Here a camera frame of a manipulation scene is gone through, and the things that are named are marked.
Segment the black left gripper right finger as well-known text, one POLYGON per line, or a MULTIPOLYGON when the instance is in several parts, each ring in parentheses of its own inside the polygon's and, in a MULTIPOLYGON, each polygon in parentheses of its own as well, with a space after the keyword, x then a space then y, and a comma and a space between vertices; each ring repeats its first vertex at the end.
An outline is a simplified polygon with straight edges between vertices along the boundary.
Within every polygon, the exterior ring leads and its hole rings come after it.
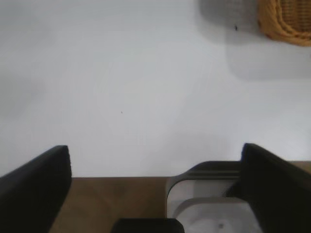
POLYGON ((241 157, 242 196, 265 233, 311 231, 311 175, 247 143, 241 157))

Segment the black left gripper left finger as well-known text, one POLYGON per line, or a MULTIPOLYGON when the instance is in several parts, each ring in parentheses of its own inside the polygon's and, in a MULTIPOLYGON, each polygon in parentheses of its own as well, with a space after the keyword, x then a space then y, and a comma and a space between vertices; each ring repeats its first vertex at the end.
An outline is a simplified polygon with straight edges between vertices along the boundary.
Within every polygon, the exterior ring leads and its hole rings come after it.
POLYGON ((55 146, 0 179, 0 231, 47 233, 71 186, 67 146, 55 146))

